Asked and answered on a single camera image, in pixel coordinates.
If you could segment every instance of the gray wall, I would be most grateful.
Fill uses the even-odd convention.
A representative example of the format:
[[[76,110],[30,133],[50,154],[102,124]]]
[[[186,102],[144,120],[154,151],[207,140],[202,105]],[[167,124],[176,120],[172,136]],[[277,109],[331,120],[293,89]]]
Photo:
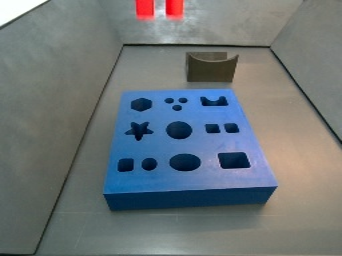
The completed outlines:
[[[0,30],[0,253],[34,253],[119,52],[98,1]]]
[[[270,46],[302,0],[186,0],[182,21],[167,20],[164,2],[139,21],[135,1],[100,1],[124,43]]]
[[[342,140],[342,1],[307,0],[271,49]]]

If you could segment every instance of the small round hole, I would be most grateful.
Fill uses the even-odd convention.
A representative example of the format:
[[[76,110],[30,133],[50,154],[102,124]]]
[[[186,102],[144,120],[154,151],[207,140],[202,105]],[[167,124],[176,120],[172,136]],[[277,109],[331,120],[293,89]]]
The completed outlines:
[[[182,106],[175,105],[175,106],[172,107],[172,109],[174,109],[175,111],[180,111],[180,110],[182,110]]]
[[[179,98],[178,100],[180,103],[187,103],[187,98]]]
[[[158,165],[158,163],[154,158],[146,158],[142,163],[142,167],[147,171],[152,171],[155,169],[156,165]]]
[[[167,98],[166,99],[166,103],[168,103],[168,104],[174,103],[174,99],[172,98]]]

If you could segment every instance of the gray floor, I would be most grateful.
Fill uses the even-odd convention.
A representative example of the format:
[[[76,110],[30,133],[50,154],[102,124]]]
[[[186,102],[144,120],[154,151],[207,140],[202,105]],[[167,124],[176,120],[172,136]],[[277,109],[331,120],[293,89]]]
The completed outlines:
[[[187,51],[239,54],[233,84],[187,83]],[[263,205],[110,212],[103,179],[124,90],[233,88],[279,181]],[[342,151],[270,49],[124,47],[40,255],[341,254]]]

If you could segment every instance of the red light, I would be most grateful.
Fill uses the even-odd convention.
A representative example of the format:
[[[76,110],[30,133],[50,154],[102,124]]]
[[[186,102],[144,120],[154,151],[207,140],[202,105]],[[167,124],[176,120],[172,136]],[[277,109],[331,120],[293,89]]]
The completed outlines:
[[[183,19],[184,0],[166,0],[166,15],[170,19]]]
[[[155,17],[155,1],[135,0],[136,18],[139,20],[152,20]]]

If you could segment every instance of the hexagon-shaped hole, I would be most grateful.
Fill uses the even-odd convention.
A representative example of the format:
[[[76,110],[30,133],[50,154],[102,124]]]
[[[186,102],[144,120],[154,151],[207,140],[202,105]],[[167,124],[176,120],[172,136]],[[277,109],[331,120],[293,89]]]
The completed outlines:
[[[139,112],[146,111],[151,107],[152,107],[152,101],[146,98],[136,99],[131,102],[131,109]]]

